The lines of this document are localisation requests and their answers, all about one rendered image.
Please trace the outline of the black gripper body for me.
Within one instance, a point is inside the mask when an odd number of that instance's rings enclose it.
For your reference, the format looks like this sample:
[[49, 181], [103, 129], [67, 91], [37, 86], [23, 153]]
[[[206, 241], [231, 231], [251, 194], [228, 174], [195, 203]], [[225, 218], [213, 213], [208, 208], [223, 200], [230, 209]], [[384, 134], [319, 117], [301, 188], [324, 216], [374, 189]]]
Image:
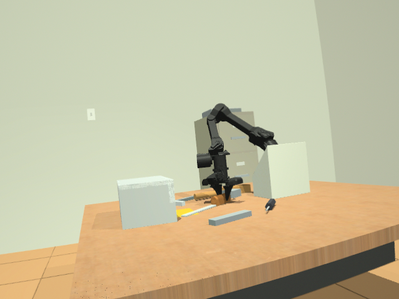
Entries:
[[[225, 165], [225, 166], [214, 166], [213, 171], [214, 171], [215, 169], [216, 169], [217, 172], [219, 172], [219, 170], [222, 169], [222, 171], [223, 171], [223, 173], [224, 173], [224, 175], [225, 175], [226, 180], [224, 180], [224, 181], [221, 180], [221, 181], [218, 182], [217, 184], [211, 184], [211, 186], [217, 186], [217, 185], [219, 185], [219, 184], [226, 184], [226, 186], [231, 186], [231, 185], [238, 185], [238, 184], [242, 184], [242, 183], [243, 183], [242, 177], [230, 178], [230, 179], [229, 179], [229, 176], [228, 176], [228, 169], [229, 169], [229, 168], [227, 168], [227, 165]], [[204, 179], [204, 180], [202, 181], [202, 186], [207, 186], [208, 184], [209, 184], [209, 183], [208, 183], [208, 180], [207, 180], [207, 179]]]

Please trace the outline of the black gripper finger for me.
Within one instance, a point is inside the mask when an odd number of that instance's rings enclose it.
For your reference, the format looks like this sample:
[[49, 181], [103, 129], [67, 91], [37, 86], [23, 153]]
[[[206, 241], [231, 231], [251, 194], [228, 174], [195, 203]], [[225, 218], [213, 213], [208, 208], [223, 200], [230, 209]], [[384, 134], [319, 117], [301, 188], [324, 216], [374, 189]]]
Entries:
[[229, 199], [229, 196], [230, 196], [230, 194], [231, 194], [231, 190], [232, 190], [233, 186], [235, 186], [235, 185], [223, 186], [223, 187], [224, 187], [224, 190], [225, 190], [226, 201], [228, 201], [228, 199]]
[[217, 185], [217, 186], [210, 186], [210, 187], [215, 190], [217, 196], [222, 194], [222, 184]]

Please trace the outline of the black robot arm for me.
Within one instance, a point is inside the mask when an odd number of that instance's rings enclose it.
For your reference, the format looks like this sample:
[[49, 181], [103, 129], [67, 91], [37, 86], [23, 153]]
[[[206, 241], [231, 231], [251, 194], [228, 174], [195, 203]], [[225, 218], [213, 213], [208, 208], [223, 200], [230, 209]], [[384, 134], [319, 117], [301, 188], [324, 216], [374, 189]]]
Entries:
[[[255, 146], [257, 145], [265, 151], [268, 145], [278, 145], [277, 141], [274, 140], [274, 132], [267, 131], [258, 126], [252, 126], [238, 116], [231, 113], [230, 109], [223, 103], [215, 105], [211, 113], [207, 116], [207, 125], [209, 134], [211, 137], [211, 146], [208, 149], [208, 153], [196, 154], [197, 155], [197, 166], [198, 168], [211, 167], [214, 161], [214, 166], [225, 166], [226, 155], [230, 155], [227, 150], [224, 151], [224, 143], [218, 135], [216, 123], [220, 121], [227, 121], [228, 123], [235, 126], [249, 136], [249, 141]], [[214, 170], [214, 173], [206, 178], [209, 185], [217, 184], [221, 180], [226, 180], [222, 169], [219, 172]]]

